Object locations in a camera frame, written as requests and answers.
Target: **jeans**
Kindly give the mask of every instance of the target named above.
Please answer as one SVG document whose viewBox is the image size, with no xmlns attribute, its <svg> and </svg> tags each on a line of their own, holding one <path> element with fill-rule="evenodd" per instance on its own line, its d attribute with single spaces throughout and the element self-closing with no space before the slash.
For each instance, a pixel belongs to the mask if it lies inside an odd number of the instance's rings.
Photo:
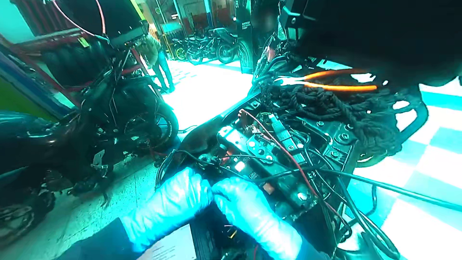
<svg viewBox="0 0 462 260">
<path fill-rule="evenodd" d="M 165 73 L 165 76 L 167 77 L 167 81 L 169 83 L 169 87 L 172 88 L 174 87 L 173 84 L 173 79 L 172 79 L 172 73 L 170 72 L 169 65 L 167 64 L 167 58 L 165 58 L 165 54 L 162 50 L 159 50 L 159 55 L 157 58 L 156 64 L 152 67 L 152 70 L 156 73 L 157 78 L 160 81 L 161 87 L 166 90 L 167 86 L 164 81 L 164 77 L 162 76 L 162 72 L 160 71 L 160 67 Z"/>
</svg>

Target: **paper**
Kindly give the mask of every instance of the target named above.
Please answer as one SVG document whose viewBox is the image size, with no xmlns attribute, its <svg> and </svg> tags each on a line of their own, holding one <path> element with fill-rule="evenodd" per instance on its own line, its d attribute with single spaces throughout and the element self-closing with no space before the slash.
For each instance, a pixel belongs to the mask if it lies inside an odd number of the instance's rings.
<svg viewBox="0 0 462 260">
<path fill-rule="evenodd" d="M 193 235 L 189 224 L 173 231 L 146 250 L 138 260 L 195 260 Z"/>
</svg>

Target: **gloved hand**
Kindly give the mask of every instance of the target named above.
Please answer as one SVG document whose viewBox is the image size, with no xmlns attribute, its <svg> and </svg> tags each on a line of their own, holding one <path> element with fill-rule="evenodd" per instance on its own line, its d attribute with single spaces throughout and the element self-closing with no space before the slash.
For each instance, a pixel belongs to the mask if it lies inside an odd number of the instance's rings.
<svg viewBox="0 0 462 260">
<path fill-rule="evenodd" d="M 213 199 L 228 221 L 253 237 L 274 259 L 294 260 L 302 237 L 269 207 L 254 184 L 232 177 L 212 187 Z"/>
<path fill-rule="evenodd" d="M 212 198 L 208 181 L 186 168 L 162 184 L 146 205 L 120 220 L 133 250 L 143 252 L 206 208 Z"/>
</svg>

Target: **pliers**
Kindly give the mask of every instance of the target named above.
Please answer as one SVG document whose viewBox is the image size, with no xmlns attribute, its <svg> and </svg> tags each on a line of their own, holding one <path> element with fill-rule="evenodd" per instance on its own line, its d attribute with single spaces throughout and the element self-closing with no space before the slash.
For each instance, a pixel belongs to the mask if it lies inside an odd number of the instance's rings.
<svg viewBox="0 0 462 260">
<path fill-rule="evenodd" d="M 279 84 L 280 86 L 286 85 L 304 85 L 306 87 L 322 87 L 325 90 L 330 91 L 370 91 L 376 90 L 376 85 L 367 85 L 367 86 L 332 86 L 332 85 L 322 85 L 316 84 L 312 82 L 308 82 L 307 80 L 325 77 L 325 76 L 332 76 L 332 75 L 339 75 L 339 74 L 363 74 L 367 73 L 367 71 L 357 68 L 348 68 L 348 69 L 339 69 L 339 70 L 326 70 L 321 72 L 316 72 L 310 75 L 306 75 L 305 77 L 287 77 L 287 76 L 280 76 L 279 78 L 273 81 L 274 84 Z"/>
</svg>

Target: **concrete floor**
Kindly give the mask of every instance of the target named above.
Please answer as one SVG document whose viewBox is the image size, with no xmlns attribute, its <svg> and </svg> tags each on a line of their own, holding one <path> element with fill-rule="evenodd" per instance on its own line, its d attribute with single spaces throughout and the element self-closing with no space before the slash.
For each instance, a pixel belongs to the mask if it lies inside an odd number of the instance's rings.
<svg viewBox="0 0 462 260">
<path fill-rule="evenodd" d="M 241 74 L 237 62 L 218 61 L 193 66 L 169 62 L 176 91 L 164 96 L 173 108 L 180 129 L 199 125 L 221 113 L 250 88 L 251 75 Z M 428 122 L 403 145 L 397 155 L 355 174 L 405 187 L 462 204 L 462 88 L 457 80 L 444 87 L 420 86 L 428 105 Z M 404 127 L 415 118 L 398 117 Z M 149 158 L 137 158 L 116 168 L 118 179 L 111 201 L 101 208 L 102 196 L 75 198 L 59 195 L 55 209 L 36 229 L 0 251 L 5 260 L 50 260 L 75 241 L 91 236 L 124 212 L 143 204 L 153 192 L 155 168 Z M 358 207 L 368 211 L 371 187 L 352 181 L 348 187 Z M 389 235 L 404 259 L 459 259 L 462 214 L 388 191 L 378 190 L 378 209 L 372 220 Z M 348 241 L 341 245 L 354 249 Z"/>
<path fill-rule="evenodd" d="M 169 62 L 176 91 L 165 101 L 174 108 L 179 128 L 200 125 L 247 96 L 252 75 L 241 74 L 239 62 L 218 61 L 194 66 Z M 74 242 L 87 238 L 122 212 L 139 207 L 154 193 L 157 169 L 150 158 L 134 158 L 114 169 L 117 179 L 108 192 L 110 201 L 88 194 L 80 198 L 57 194 L 56 206 L 30 233 L 0 250 L 2 260 L 51 260 Z"/>
</svg>

